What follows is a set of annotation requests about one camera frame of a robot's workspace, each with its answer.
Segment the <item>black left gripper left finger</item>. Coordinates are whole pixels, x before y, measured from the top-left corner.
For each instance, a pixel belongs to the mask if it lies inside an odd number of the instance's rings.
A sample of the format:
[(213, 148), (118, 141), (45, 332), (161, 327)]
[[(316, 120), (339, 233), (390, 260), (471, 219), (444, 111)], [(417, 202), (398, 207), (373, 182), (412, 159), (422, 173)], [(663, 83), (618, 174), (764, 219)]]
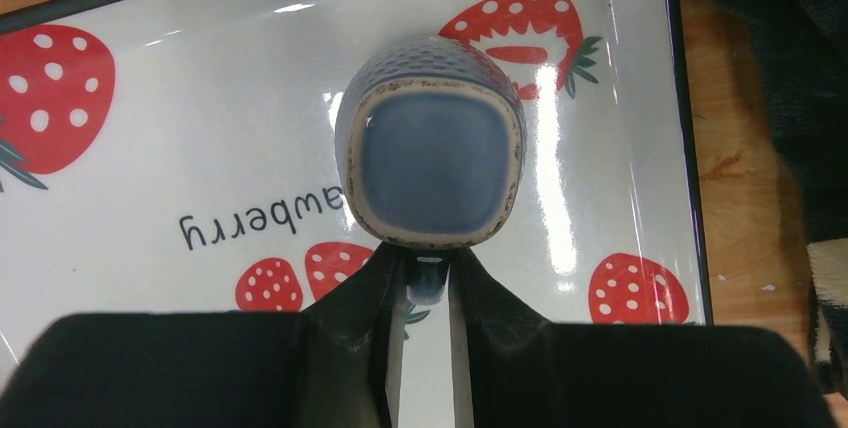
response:
[(5, 427), (393, 427), (406, 252), (383, 243), (299, 313), (84, 313), (51, 324)]

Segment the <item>grey blue dotted mug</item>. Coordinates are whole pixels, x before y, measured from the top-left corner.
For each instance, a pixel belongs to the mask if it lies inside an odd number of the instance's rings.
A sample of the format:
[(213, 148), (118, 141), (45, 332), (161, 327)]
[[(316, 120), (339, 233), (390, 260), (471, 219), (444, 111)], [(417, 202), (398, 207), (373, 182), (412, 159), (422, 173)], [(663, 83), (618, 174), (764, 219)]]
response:
[(354, 75), (334, 133), (353, 218), (377, 239), (411, 250), (407, 297), (436, 304), (448, 253), (494, 236), (515, 204), (527, 143), (509, 78), (459, 41), (406, 37)]

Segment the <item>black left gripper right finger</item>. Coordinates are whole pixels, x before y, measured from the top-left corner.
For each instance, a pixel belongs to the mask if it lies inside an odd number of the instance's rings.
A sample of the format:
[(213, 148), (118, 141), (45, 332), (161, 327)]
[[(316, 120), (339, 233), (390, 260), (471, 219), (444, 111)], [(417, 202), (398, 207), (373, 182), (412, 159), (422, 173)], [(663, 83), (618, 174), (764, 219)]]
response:
[(467, 248), (449, 269), (460, 427), (832, 427), (798, 353), (754, 327), (555, 323)]

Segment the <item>white strawberry tray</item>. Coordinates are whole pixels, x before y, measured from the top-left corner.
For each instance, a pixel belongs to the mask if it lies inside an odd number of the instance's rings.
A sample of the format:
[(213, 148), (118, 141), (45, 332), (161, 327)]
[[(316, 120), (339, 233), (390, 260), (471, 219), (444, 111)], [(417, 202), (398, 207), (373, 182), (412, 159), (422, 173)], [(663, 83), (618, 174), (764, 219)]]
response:
[(299, 313), (406, 252), (398, 422), (455, 421), (449, 269), (362, 229), (335, 121), (397, 40), (486, 54), (526, 122), (512, 212), (466, 247), (563, 324), (710, 319), (668, 0), (65, 0), (1, 23), (1, 397), (84, 313)]

